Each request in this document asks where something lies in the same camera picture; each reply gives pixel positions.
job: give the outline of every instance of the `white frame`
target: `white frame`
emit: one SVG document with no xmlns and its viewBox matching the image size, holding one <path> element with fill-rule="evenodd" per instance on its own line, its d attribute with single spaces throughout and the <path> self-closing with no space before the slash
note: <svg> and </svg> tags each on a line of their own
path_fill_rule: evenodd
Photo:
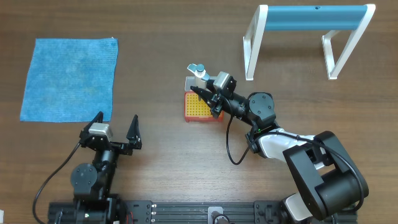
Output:
<svg viewBox="0 0 398 224">
<path fill-rule="evenodd" d="M 358 43 L 363 32 L 367 28 L 376 6 L 374 4 L 367 4 L 368 9 L 362 18 L 356 30 L 351 31 L 347 44 L 344 47 L 339 59 L 335 64 L 333 58 L 333 51 L 331 49 L 331 38 L 339 33 L 339 30 L 331 30 L 326 35 L 322 36 L 323 52 L 325 53 L 326 70 L 328 72 L 328 79 L 337 79 L 338 74 L 346 63 L 355 45 Z M 244 53 L 244 71 L 247 81 L 254 80 L 254 69 L 256 68 L 257 58 L 260 51 L 262 35 L 266 29 L 266 21 L 268 14 L 268 5 L 259 5 L 253 18 L 250 22 L 248 30 L 243 37 L 243 53 Z"/>
</svg>

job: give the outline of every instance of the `blue towel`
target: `blue towel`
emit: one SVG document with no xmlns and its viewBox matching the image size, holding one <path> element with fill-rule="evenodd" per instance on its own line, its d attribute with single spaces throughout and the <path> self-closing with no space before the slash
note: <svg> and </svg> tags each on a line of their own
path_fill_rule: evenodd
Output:
<svg viewBox="0 0 398 224">
<path fill-rule="evenodd" d="M 118 40 L 36 39 L 21 121 L 111 119 Z"/>
</svg>

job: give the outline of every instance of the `cable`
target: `cable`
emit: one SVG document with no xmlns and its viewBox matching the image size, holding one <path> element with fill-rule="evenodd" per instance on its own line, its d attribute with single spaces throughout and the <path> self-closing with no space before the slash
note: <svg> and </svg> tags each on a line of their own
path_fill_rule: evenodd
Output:
<svg viewBox="0 0 398 224">
<path fill-rule="evenodd" d="M 232 122 L 232 119 L 233 119 L 234 116 L 233 116 L 232 106 L 231 106 L 231 103 L 229 102 L 229 100 L 227 100 L 227 98 L 225 98 L 224 96 L 221 96 L 220 98 L 222 98 L 225 102 L 227 102 L 227 104 L 228 104 L 228 106 L 229 106 L 229 111 L 231 112 L 231 118 L 229 119 L 228 126 L 227 126 L 227 128 L 226 128 L 226 152 L 228 153 L 228 157 L 229 157 L 230 161 L 232 162 L 232 164 L 234 164 L 234 165 L 239 165 L 239 164 L 243 161 L 243 159 L 246 157 L 246 154 L 248 153 L 248 151 L 249 151 L 249 149 L 250 149 L 250 146 L 248 146 L 248 147 L 246 148 L 245 152 L 243 153 L 241 159 L 240 159 L 238 162 L 235 162 L 235 161 L 232 159 L 231 153 L 229 152 L 228 134 L 229 134 L 229 127 L 231 126 L 231 122 Z M 339 160 L 341 160 L 346 166 L 348 166 L 348 168 L 350 169 L 350 171 L 351 171 L 352 174 L 354 175 L 355 180 L 357 181 L 358 187 L 359 187 L 359 202 L 358 202 L 358 204 L 357 204 L 354 208 L 352 208 L 352 209 L 344 210 L 344 212 L 356 212 L 356 211 L 358 211 L 358 210 L 362 207 L 363 202 L 364 202 L 364 198 L 365 198 L 365 196 L 364 196 L 364 190 L 363 190 L 363 185 L 362 185 L 362 183 L 361 183 L 361 181 L 360 181 L 360 179 L 359 179 L 359 175 L 358 175 L 358 174 L 356 173 L 356 171 L 354 170 L 354 167 L 352 167 L 351 164 L 349 164 L 349 162 L 348 162 L 342 155 L 340 155 L 338 152 L 336 152 L 336 151 L 333 150 L 332 148 L 330 148 L 330 147 L 328 147 L 328 146 L 326 146 L 326 145 L 324 145 L 324 144 L 321 144 L 320 142 L 316 142 L 316 141 L 311 140 L 311 139 L 302 138 L 302 137 L 300 137 L 299 135 L 294 136 L 294 135 L 290 135 L 290 134 L 286 134 L 286 133 L 280 133 L 280 132 L 278 132 L 278 131 L 276 131 L 276 132 L 264 133 L 263 135 L 259 136 L 259 137 L 256 138 L 255 140 L 253 140 L 253 142 L 256 142 L 259 138 L 261 138 L 261 137 L 263 137 L 263 136 L 270 135 L 270 134 L 276 134 L 276 135 L 279 134 L 279 135 L 281 135 L 281 136 L 285 136 L 285 137 L 288 137 L 288 138 L 296 139 L 296 140 L 299 140 L 299 141 L 305 141 L 305 142 L 308 142 L 308 143 L 310 143 L 310 144 L 316 145 L 316 146 L 318 146 L 318 147 L 324 148 L 324 150 L 326 150 L 326 151 L 328 151 L 330 154 L 333 154 L 334 156 L 336 156 L 336 157 L 337 157 Z"/>
<path fill-rule="evenodd" d="M 62 167 L 64 167 L 64 165 L 70 160 L 70 158 L 72 158 L 72 156 L 74 155 L 74 153 L 76 152 L 76 150 L 80 147 L 80 143 L 76 144 L 75 148 L 72 150 L 72 152 L 69 154 L 69 156 L 67 157 L 67 159 L 65 159 L 65 161 L 60 165 L 60 167 L 58 167 L 48 178 L 47 180 L 45 180 L 45 182 L 43 183 L 43 185 L 40 187 L 39 191 L 36 194 L 35 199 L 33 200 L 33 206 L 32 206 L 32 212 L 33 212 L 33 217 L 36 219 L 36 221 L 40 224 L 45 224 L 42 220 L 40 220 L 36 214 L 36 203 L 37 203 L 37 199 L 40 196 L 40 193 L 42 193 L 45 185 L 49 182 L 49 180 L 60 170 L 62 169 Z"/>
</svg>

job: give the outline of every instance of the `wooden surface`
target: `wooden surface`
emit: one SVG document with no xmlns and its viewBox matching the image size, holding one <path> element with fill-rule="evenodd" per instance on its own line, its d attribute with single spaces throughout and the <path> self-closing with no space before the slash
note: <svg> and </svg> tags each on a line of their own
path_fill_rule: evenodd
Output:
<svg viewBox="0 0 398 224">
<path fill-rule="evenodd" d="M 336 133 L 369 185 L 360 223 L 394 223 L 398 209 L 397 1 L 374 0 L 375 15 L 335 81 L 327 80 L 321 35 L 265 33 L 254 82 L 244 80 L 242 36 L 259 4 L 325 1 L 22 1 L 0 2 L 0 209 L 7 223 L 33 223 L 32 201 L 42 182 L 69 155 L 86 123 L 20 122 L 35 38 L 114 37 L 119 56 L 111 127 L 125 141 L 139 115 L 143 147 L 121 156 L 112 192 L 155 202 L 253 202 L 296 192 L 285 164 L 249 153 L 228 160 L 223 123 L 186 123 L 183 96 L 189 63 L 203 63 L 238 81 L 236 92 L 274 95 L 287 131 Z M 350 1 L 366 4 L 367 1 Z M 333 4 L 346 4 L 334 1 Z M 341 53 L 348 34 L 333 39 Z M 231 151 L 246 148 L 249 126 L 233 122 Z M 71 201 L 70 173 L 94 156 L 79 149 L 44 189 L 37 211 Z"/>
</svg>

